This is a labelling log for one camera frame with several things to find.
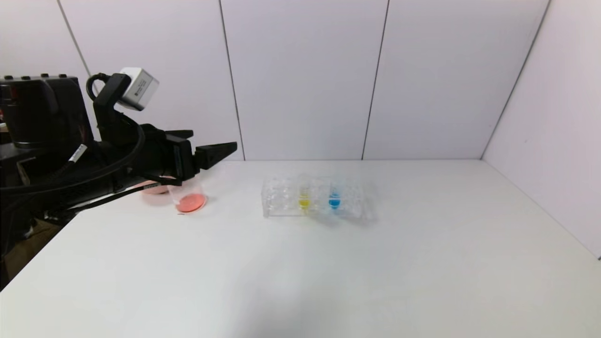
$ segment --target blue liquid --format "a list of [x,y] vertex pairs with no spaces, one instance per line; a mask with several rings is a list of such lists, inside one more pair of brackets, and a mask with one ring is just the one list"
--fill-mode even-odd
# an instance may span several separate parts
[[340,206],[340,195],[338,195],[335,192],[333,192],[332,194],[330,194],[329,204],[330,204],[330,207],[333,210],[338,209],[338,207]]

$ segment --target black cable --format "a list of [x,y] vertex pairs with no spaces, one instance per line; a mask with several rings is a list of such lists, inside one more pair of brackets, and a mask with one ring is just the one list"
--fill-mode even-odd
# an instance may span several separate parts
[[100,80],[100,81],[106,83],[106,81],[108,81],[109,78],[111,78],[111,77],[108,76],[107,74],[98,73],[98,74],[90,76],[88,81],[85,82],[85,91],[86,91],[86,93],[88,93],[88,96],[90,97],[90,99],[92,99],[92,101],[96,100],[96,95],[94,95],[94,92],[92,91],[94,81]]
[[0,192],[3,195],[23,195],[23,194],[38,194],[40,192],[49,192],[55,190],[61,190],[65,188],[70,188],[72,186],[80,185],[85,182],[89,182],[91,180],[96,180],[101,177],[105,177],[110,175],[117,170],[121,169],[123,166],[132,162],[142,151],[144,146],[144,141],[146,140],[144,136],[144,131],[142,127],[136,123],[136,121],[129,118],[127,115],[120,113],[122,119],[126,122],[130,123],[132,126],[136,126],[138,132],[138,142],[133,147],[132,151],[129,152],[126,156],[121,158],[119,161],[109,164],[108,166],[93,171],[92,173],[76,177],[75,179],[66,179],[59,180],[57,182],[44,183],[38,185],[29,185],[29,186],[11,186],[7,188],[0,189]]
[[142,191],[144,189],[154,188],[155,186],[159,186],[159,185],[162,185],[162,184],[160,184],[160,183],[157,182],[157,183],[146,184],[146,185],[143,185],[143,186],[138,186],[136,188],[132,188],[132,189],[120,192],[118,194],[111,195],[111,196],[103,198],[101,200],[97,200],[97,201],[92,202],[90,204],[86,204],[85,206],[74,207],[72,209],[67,209],[67,210],[61,210],[60,212],[71,212],[71,213],[76,214],[76,213],[81,212],[83,210],[87,210],[87,209],[91,209],[93,207],[101,206],[103,204],[109,203],[110,201],[114,201],[114,200],[116,200],[118,198],[122,198],[124,196],[133,194],[134,192]]
[[[52,175],[50,175],[50,177],[48,177],[47,181],[48,182],[52,182],[55,179],[61,177],[74,164],[75,164],[75,161],[71,161],[71,159],[70,159],[60,169],[56,170]],[[9,206],[7,206],[6,208],[4,208],[4,210],[2,210],[2,213],[5,214],[5,215],[8,215],[14,209],[16,209],[19,206],[21,206],[21,205],[29,202],[34,197],[35,197],[35,194],[28,194],[26,196],[18,198],[16,201],[12,202]],[[11,232],[13,231],[13,217],[14,217],[14,214],[10,214],[9,215],[9,219],[8,219],[8,232],[7,232],[7,236],[6,236],[6,239],[5,239],[4,251],[2,252],[2,257],[4,257],[8,253],[8,243],[9,243],[10,238],[11,238]]]

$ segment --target white wall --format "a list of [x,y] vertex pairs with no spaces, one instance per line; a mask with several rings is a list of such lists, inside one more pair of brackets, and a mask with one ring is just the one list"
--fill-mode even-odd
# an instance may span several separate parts
[[484,160],[601,256],[601,1],[551,1]]
[[247,159],[361,159],[387,0],[222,0]]
[[92,74],[142,67],[160,81],[140,123],[192,129],[193,146],[238,142],[219,0],[61,0]]
[[547,2],[390,0],[364,158],[480,158]]
[[[56,0],[0,1],[0,76],[68,74],[79,78],[85,93],[85,71]],[[100,139],[91,101],[84,102],[94,136]]]

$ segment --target table surface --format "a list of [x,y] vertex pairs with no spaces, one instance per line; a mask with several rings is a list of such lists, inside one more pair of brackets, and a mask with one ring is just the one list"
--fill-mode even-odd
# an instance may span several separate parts
[[[361,222],[269,218],[265,177],[360,177]],[[601,262],[481,161],[223,162],[207,205],[78,215],[0,293],[13,337],[601,337]]]

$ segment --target pink liquid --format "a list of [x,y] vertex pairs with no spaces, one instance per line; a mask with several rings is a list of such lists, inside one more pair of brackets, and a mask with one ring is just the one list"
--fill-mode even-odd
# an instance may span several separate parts
[[207,203],[207,197],[201,194],[189,194],[184,196],[180,203],[175,206],[179,212],[192,212],[200,209]]

